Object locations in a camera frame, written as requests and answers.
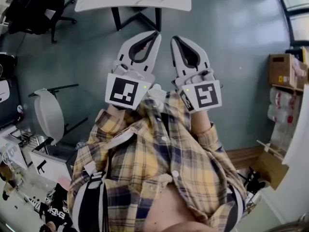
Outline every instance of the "plaid shirt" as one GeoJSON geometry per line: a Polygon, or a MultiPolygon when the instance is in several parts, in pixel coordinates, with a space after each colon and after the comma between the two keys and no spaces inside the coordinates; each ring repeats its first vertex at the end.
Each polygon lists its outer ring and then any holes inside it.
{"type": "Polygon", "coordinates": [[[216,128],[193,137],[186,107],[176,92],[168,93],[164,111],[169,135],[155,101],[147,96],[136,111],[126,111],[123,121],[101,110],[87,146],[80,149],[68,192],[72,213],[79,188],[89,180],[84,166],[94,161],[106,169],[106,144],[119,133],[134,136],[113,149],[111,179],[105,180],[110,231],[142,231],[152,203],[173,182],[197,221],[224,231],[234,202],[227,202],[233,185],[245,200],[237,172],[218,140],[216,128]]]}

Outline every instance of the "brown box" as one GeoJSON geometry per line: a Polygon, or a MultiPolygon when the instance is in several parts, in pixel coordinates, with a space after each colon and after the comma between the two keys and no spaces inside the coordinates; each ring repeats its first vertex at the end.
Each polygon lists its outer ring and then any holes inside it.
{"type": "Polygon", "coordinates": [[[284,87],[297,87],[291,54],[269,55],[269,83],[284,87]]]}
{"type": "Polygon", "coordinates": [[[304,77],[297,77],[297,88],[304,89],[304,85],[308,83],[308,65],[300,62],[299,67],[307,73],[304,77]]]}

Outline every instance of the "black cable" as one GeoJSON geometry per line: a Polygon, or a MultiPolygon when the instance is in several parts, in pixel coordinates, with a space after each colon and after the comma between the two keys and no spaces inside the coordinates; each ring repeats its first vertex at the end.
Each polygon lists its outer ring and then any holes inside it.
{"type": "Polygon", "coordinates": [[[22,41],[21,41],[20,44],[19,44],[19,47],[17,48],[17,50],[16,50],[16,52],[15,52],[15,56],[17,56],[17,53],[18,53],[18,51],[19,51],[21,45],[23,44],[26,34],[27,34],[27,33],[24,34],[24,37],[23,37],[22,41]]]}

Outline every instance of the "floor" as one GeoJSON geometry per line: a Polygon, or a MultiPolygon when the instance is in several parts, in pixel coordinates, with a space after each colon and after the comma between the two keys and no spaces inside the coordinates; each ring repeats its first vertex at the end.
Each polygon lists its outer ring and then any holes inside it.
{"type": "MultiPolygon", "coordinates": [[[[122,20],[134,12],[121,8],[122,20]]],[[[154,19],[154,9],[145,10],[154,19]]],[[[107,74],[122,43],[134,35],[150,30],[135,21],[115,30],[110,9],[76,13],[74,5],[64,16],[78,20],[76,25],[59,22],[57,44],[51,44],[50,33],[26,35],[18,50],[18,77],[25,119],[20,127],[42,133],[33,109],[34,98],[28,94],[40,88],[79,83],[57,94],[67,123],[89,120],[64,139],[76,143],[87,139],[95,117],[104,101],[107,74]]],[[[278,0],[192,0],[191,12],[163,9],[162,43],[154,74],[163,89],[173,88],[175,79],[169,42],[181,35],[203,47],[215,76],[224,85],[223,106],[209,111],[225,149],[266,142],[274,124],[267,119],[269,84],[267,58],[283,53],[289,37],[278,0]]],[[[6,35],[2,51],[15,54],[24,34],[6,35]]]]}

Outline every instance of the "chair base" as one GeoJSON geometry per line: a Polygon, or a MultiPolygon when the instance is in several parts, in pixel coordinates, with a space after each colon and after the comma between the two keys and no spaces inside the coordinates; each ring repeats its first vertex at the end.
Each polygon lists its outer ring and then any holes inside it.
{"type": "MultiPolygon", "coordinates": [[[[75,0],[69,0],[67,1],[65,4],[64,4],[64,8],[65,9],[66,7],[68,7],[70,4],[74,4],[75,3],[75,0]]],[[[59,19],[51,26],[51,29],[52,29],[52,43],[53,44],[56,44],[57,41],[55,40],[55,30],[56,30],[56,23],[61,20],[61,21],[70,21],[72,24],[76,24],[77,23],[77,20],[75,20],[74,18],[70,18],[70,17],[64,17],[64,16],[61,16],[59,17],[59,19]]]]}

